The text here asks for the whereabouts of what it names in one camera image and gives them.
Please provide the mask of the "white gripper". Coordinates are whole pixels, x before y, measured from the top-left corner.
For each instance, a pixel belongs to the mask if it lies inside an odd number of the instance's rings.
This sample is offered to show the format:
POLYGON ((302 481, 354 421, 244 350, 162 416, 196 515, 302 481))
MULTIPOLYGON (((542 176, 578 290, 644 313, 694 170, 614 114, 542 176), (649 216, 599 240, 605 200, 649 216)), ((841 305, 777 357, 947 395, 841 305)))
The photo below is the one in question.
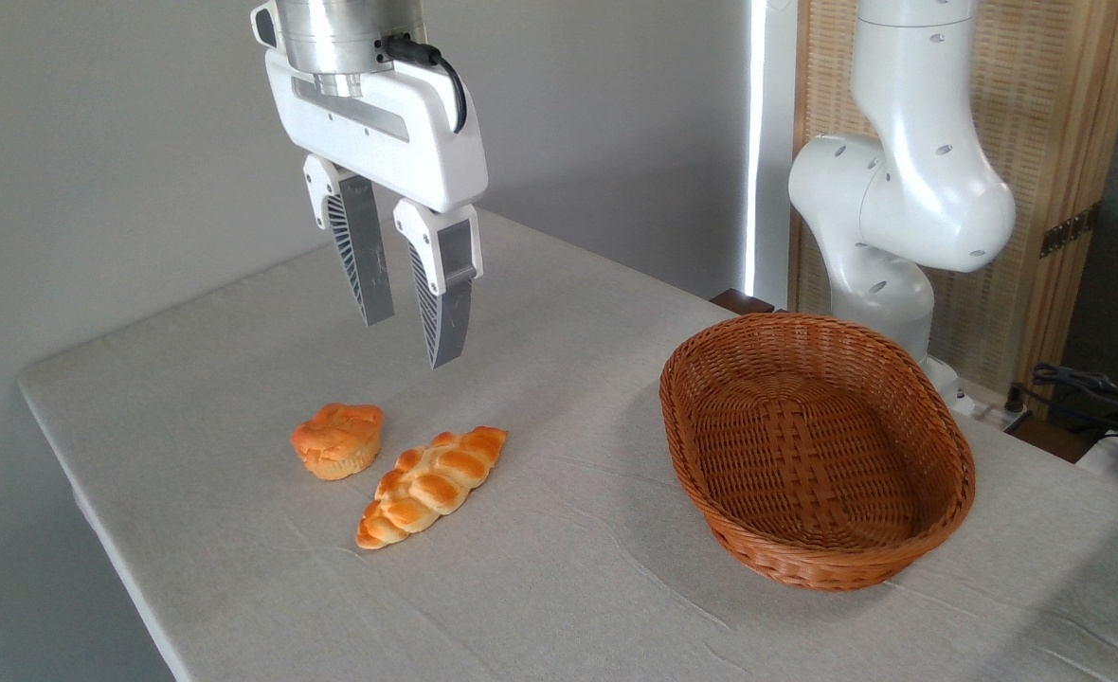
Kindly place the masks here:
POLYGON ((456 131, 454 83, 440 66, 395 61, 366 73, 356 97, 321 94, 285 53, 267 50, 265 68, 283 130, 314 153, 303 165, 314 220, 334 239, 364 323, 394 315, 375 182, 410 198, 396 203, 394 221, 410 249, 426 354, 432 368, 455 361, 474 280, 484 275, 479 215, 468 206, 489 186, 474 104, 456 131))

